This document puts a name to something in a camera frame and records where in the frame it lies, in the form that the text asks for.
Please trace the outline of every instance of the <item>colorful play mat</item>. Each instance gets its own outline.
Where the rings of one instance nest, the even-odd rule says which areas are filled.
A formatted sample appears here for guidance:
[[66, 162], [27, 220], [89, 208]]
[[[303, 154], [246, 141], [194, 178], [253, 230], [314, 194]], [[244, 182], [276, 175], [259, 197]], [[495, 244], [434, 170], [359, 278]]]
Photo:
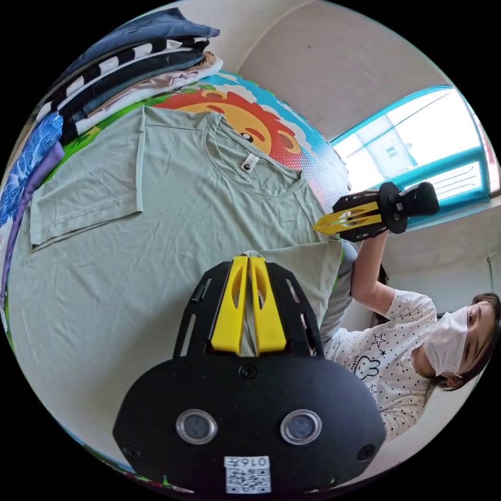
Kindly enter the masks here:
[[[45, 180], [47, 182], [77, 151], [90, 144], [96, 136], [115, 120], [140, 106], [156, 106], [189, 112], [218, 112], [248, 141], [274, 160], [303, 171], [310, 187], [326, 212], [348, 193], [348, 172], [332, 146], [291, 107], [271, 92], [253, 82], [224, 71], [188, 85], [176, 92], [147, 99], [117, 112], [93, 129], [81, 135], [65, 148], [63, 160]], [[5, 313], [8, 323], [8, 305]], [[7, 333], [11, 347], [11, 333]], [[117, 463], [91, 449], [69, 430], [66, 432], [85, 449], [120, 473], [148, 483], [151, 487], [181, 490], [169, 483], [150, 482], [137, 476], [129, 465]]]

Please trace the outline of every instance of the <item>window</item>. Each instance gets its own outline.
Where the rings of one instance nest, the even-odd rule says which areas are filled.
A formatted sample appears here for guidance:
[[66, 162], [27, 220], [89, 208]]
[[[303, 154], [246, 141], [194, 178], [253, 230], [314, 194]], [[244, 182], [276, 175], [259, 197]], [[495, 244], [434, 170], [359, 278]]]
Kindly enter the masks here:
[[[401, 190], [431, 182], [440, 212], [485, 202], [500, 191], [499, 164], [485, 131], [455, 88], [426, 89], [331, 142], [352, 192], [393, 181]], [[409, 224], [423, 219], [413, 218]]]

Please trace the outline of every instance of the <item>white face mask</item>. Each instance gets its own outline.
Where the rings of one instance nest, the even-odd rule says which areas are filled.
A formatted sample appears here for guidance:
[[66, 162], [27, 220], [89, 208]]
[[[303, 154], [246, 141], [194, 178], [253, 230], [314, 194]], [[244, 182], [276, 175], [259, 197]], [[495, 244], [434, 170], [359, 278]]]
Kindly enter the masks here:
[[468, 309], [465, 306], [454, 313], [446, 313], [425, 339], [423, 349], [437, 376], [445, 372], [459, 376], [467, 334]]

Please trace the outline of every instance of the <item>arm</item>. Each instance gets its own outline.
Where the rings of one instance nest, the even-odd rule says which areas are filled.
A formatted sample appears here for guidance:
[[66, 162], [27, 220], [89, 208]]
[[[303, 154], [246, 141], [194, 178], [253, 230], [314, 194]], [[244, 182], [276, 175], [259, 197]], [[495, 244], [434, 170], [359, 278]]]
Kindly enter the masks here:
[[388, 231], [362, 242], [353, 265], [351, 295], [366, 308], [385, 316], [395, 290], [377, 281]]

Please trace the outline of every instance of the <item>purple fabric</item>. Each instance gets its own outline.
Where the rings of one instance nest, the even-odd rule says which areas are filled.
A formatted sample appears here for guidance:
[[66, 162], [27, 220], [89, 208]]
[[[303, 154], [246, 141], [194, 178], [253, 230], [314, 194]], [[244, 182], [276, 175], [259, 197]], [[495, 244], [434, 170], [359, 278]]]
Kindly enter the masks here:
[[31, 200], [33, 192], [40, 187], [43, 180], [54, 170], [54, 167], [61, 161], [64, 156], [63, 147], [58, 141], [47, 156], [40, 162], [38, 167], [31, 173], [31, 176], [26, 181], [25, 188], [22, 192], [21, 201], [16, 211], [16, 216], [12, 223], [9, 240], [7, 242], [7, 252], [5, 254], [4, 272], [2, 274], [2, 288], [0, 289], [0, 306], [3, 308], [5, 304], [5, 288], [7, 286], [7, 275], [10, 268], [10, 260], [12, 259], [12, 251], [16, 243], [19, 227], [21, 226], [22, 216], [26, 207]]

